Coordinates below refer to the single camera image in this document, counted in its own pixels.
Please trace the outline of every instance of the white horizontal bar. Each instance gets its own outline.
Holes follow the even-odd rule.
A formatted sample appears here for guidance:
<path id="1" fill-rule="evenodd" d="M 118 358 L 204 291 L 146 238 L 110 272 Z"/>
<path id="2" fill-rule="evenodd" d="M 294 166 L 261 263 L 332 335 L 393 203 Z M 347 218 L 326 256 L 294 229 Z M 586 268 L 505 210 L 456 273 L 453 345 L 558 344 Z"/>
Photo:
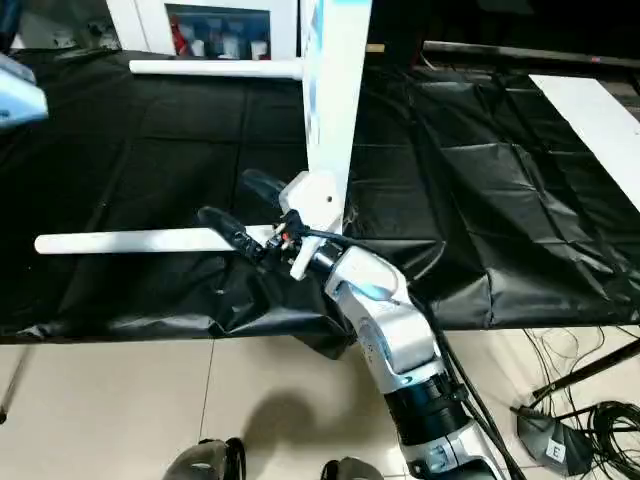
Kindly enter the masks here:
<path id="1" fill-rule="evenodd" d="M 250 225 L 247 232 L 264 245 L 273 235 L 271 225 Z M 128 232 L 62 233 L 40 235 L 36 251 L 46 255 L 82 253 L 225 252 L 233 250 L 209 228 L 134 230 Z"/>
<path id="2" fill-rule="evenodd" d="M 593 78 L 531 79 L 640 211 L 640 123 Z"/>
<path id="3" fill-rule="evenodd" d="M 204 75 L 209 77 L 289 78 L 302 80 L 302 62 L 295 60 L 131 60 L 136 74 Z"/>

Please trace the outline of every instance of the metal rod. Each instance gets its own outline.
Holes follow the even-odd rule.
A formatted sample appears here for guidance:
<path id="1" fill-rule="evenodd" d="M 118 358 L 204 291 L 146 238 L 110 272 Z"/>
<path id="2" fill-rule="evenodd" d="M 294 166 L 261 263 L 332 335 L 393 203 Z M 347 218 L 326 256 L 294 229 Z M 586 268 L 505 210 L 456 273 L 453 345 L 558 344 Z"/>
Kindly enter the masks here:
<path id="1" fill-rule="evenodd" d="M 593 375 L 596 375 L 602 372 L 603 370 L 606 370 L 607 368 L 617 365 L 618 363 L 623 362 L 624 360 L 627 360 L 639 353 L 640 353 L 640 339 L 634 340 L 633 342 L 625 345 L 624 347 L 621 347 L 611 352 L 610 354 L 605 355 L 599 360 L 596 360 L 595 362 L 591 362 L 590 364 L 585 365 L 584 367 L 576 370 L 575 372 L 572 372 L 569 375 L 565 375 L 564 377 L 559 378 L 555 382 L 551 382 L 548 385 L 545 385 L 544 387 L 534 390 L 533 397 L 537 399 L 537 402 L 534 402 L 534 403 L 537 404 L 541 398 L 546 397 L 547 395 L 550 395 L 556 390 L 562 390 L 564 388 L 567 388 L 570 385 L 574 385 L 578 382 L 581 382 L 582 380 L 592 377 Z"/>
<path id="2" fill-rule="evenodd" d="M 131 60 L 129 70 L 135 74 L 302 80 L 301 59 L 262 62 L 253 60 Z"/>
<path id="3" fill-rule="evenodd" d="M 247 232 L 264 245 L 273 235 L 273 227 L 250 225 L 247 227 Z M 40 235 L 36 238 L 34 245 L 38 253 L 45 255 L 233 250 L 218 233 L 209 228 Z"/>
<path id="4" fill-rule="evenodd" d="M 423 49 L 427 52 L 466 53 L 640 68 L 640 60 L 632 58 L 602 57 L 599 55 L 586 55 L 583 53 L 554 52 L 551 50 L 534 50 L 530 48 L 514 48 L 497 45 L 426 40 L 423 44 Z"/>

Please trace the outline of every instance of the white pole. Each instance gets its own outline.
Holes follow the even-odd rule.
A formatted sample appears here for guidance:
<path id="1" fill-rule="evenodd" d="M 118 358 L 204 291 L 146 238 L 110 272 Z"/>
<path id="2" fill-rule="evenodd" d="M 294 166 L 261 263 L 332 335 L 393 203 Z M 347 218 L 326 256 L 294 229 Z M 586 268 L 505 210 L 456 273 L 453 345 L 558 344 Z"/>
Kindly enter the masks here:
<path id="1" fill-rule="evenodd" d="M 302 80 L 302 62 L 298 58 L 295 60 L 131 60 L 129 69 L 135 74 Z"/>
<path id="2" fill-rule="evenodd" d="M 271 225 L 250 225 L 247 232 L 264 245 L 273 235 Z M 63 233 L 40 235 L 36 251 L 45 255 L 81 253 L 225 252 L 233 248 L 209 228 L 135 230 L 129 232 Z"/>

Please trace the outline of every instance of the wrinkled fabric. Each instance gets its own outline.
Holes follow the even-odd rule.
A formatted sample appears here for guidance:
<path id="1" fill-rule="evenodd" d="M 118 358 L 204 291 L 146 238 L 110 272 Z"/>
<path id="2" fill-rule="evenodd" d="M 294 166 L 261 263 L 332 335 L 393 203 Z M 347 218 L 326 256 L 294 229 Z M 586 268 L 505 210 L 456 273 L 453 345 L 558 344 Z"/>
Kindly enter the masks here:
<path id="1" fill-rule="evenodd" d="M 0 342 L 353 340 L 312 277 L 233 253 L 40 256 L 41 233 L 247 224 L 238 181 L 306 168 L 291 81 L 138 76 L 135 52 L 25 51 L 50 118 L 0 133 Z M 365 71 L 346 233 L 402 267 L 446 329 L 637 322 L 640 214 L 526 76 Z"/>

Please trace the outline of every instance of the cable bundle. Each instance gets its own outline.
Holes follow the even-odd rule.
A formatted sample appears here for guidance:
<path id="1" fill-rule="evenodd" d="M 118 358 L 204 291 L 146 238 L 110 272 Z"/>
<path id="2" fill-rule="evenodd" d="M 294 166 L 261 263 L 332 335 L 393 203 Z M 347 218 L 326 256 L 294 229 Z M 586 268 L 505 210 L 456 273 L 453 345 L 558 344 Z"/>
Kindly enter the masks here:
<path id="1" fill-rule="evenodd" d="M 631 480 L 639 480 L 640 462 L 637 459 L 640 450 L 622 448 L 616 434 L 621 431 L 640 431 L 640 408 L 631 403 L 602 402 L 590 411 L 587 424 L 588 430 L 584 433 L 593 443 L 596 462 L 602 472 L 611 478 L 606 470 L 608 465 Z"/>

